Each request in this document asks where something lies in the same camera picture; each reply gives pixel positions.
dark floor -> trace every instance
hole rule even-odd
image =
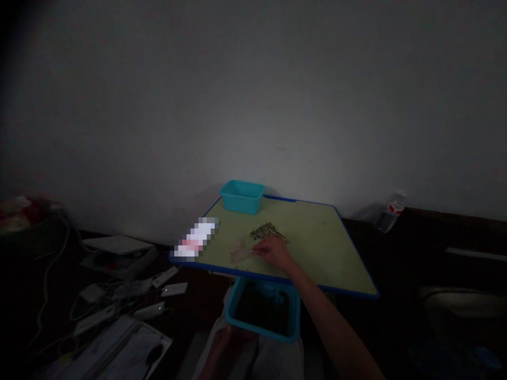
[[[344,220],[380,290],[380,299],[368,301],[336,294],[335,302],[370,349],[386,378],[416,378],[408,360],[408,346],[411,342],[432,335],[417,295],[420,286],[459,286],[507,293],[507,283],[503,280],[507,263],[494,262],[491,265],[488,261],[443,252],[448,245],[499,252],[501,247],[507,246],[506,230],[496,222],[489,224],[476,218],[457,222],[449,218],[445,214],[407,210],[387,235],[366,223]],[[79,266],[85,255],[77,236],[72,233],[67,249],[51,269],[50,297],[42,317],[43,330],[31,351],[38,351],[71,333],[75,322],[69,321],[69,311],[79,291],[90,283],[110,280],[107,275]],[[71,340],[65,341],[59,350],[55,345],[28,365],[25,363],[28,355],[25,347],[36,333],[36,315],[42,306],[43,273],[52,258],[47,256],[28,260],[6,255],[2,267],[3,326],[9,326],[4,341],[10,348],[8,359],[23,369],[26,375],[34,366],[47,363],[51,355],[58,351],[72,351],[75,344]],[[166,255],[161,254],[139,278],[149,278],[170,266]],[[167,306],[174,308],[172,317],[150,322],[174,340],[153,379],[175,376],[193,334],[210,329],[223,308],[222,299],[229,286],[228,278],[183,268],[170,283],[185,281],[189,282],[185,295],[166,299]],[[80,344],[93,338],[93,333],[96,334],[96,331],[85,334]],[[505,335],[499,338],[496,330],[478,328],[476,336],[481,344],[491,347],[500,360],[507,363]],[[305,344],[322,349],[304,307],[301,337]]]

blurred object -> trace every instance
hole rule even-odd
[[[401,212],[405,209],[404,200],[405,197],[399,195],[394,201],[390,202],[380,215],[374,227],[384,233],[389,232],[401,215]]]
[[[43,219],[44,209],[25,196],[0,203],[0,235],[22,231]]]
[[[169,254],[172,261],[190,261],[193,262],[199,257],[206,245],[209,244],[213,235],[218,232],[219,221],[214,217],[199,218],[199,222],[194,223],[194,228],[180,240],[180,244]]]
[[[454,340],[431,339],[409,350],[412,363],[431,379],[486,379],[502,369],[500,361],[484,347]]]
[[[106,295],[106,292],[96,283],[93,283],[81,290],[79,295],[88,303],[97,303]]]
[[[247,259],[254,257],[253,250],[235,251],[235,252],[231,252],[230,254],[231,254],[231,263],[232,264],[239,264],[240,262],[243,262]]]
[[[445,308],[461,318],[507,315],[507,297],[466,288],[424,287],[419,291],[426,310]]]
[[[245,241],[243,239],[238,239],[236,240],[232,245],[231,245],[231,252],[237,252],[237,251],[240,251],[242,248],[245,247]]]
[[[66,226],[61,211],[45,201],[20,196],[0,204],[0,246],[3,252],[39,258],[62,248]]]
[[[77,380],[90,378],[149,378],[172,344],[168,338],[153,327],[132,317],[122,316],[107,330],[86,346],[79,355],[72,353],[65,366],[55,371],[57,360],[35,378],[59,378]],[[159,345],[162,351],[151,367],[146,364],[149,353]]]

fingers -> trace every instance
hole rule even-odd
[[[252,249],[254,251],[261,251],[261,250],[266,250],[266,249],[269,249],[269,244],[263,242],[262,240],[260,241],[260,243],[254,245],[252,247]]]

light green tabletop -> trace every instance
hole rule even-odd
[[[363,261],[343,226],[335,208],[310,202],[288,202],[263,197],[256,215],[228,211],[223,207],[223,199],[208,211],[206,217],[219,219],[218,233],[196,261],[199,267],[212,265],[215,271],[220,268],[287,278],[280,270],[272,267],[263,258],[255,256],[241,263],[231,263],[231,247],[239,239],[250,249],[259,240],[249,236],[252,230],[266,222],[290,242],[287,248],[292,257],[308,275],[320,286],[336,290],[353,291],[371,298],[378,291],[368,274]]]

teal basket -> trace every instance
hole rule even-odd
[[[250,281],[255,283],[256,291],[267,298],[281,301],[282,298],[280,296],[280,292],[283,291],[287,293],[289,297],[287,335],[281,335],[274,331],[266,330],[262,327],[252,325],[236,318],[236,310],[245,289],[245,285]],[[299,297],[296,288],[294,288],[292,285],[265,280],[257,280],[247,277],[238,277],[236,283],[234,284],[234,287],[232,288],[229,302],[226,306],[226,320],[233,326],[237,326],[239,328],[249,330],[260,335],[264,335],[268,338],[279,340],[282,343],[292,344],[296,341],[297,338],[299,338],[299,325],[301,323],[301,298]]]
[[[223,206],[226,210],[250,215],[255,215],[259,211],[260,199],[263,194],[264,186],[237,180],[227,182],[220,189]]]

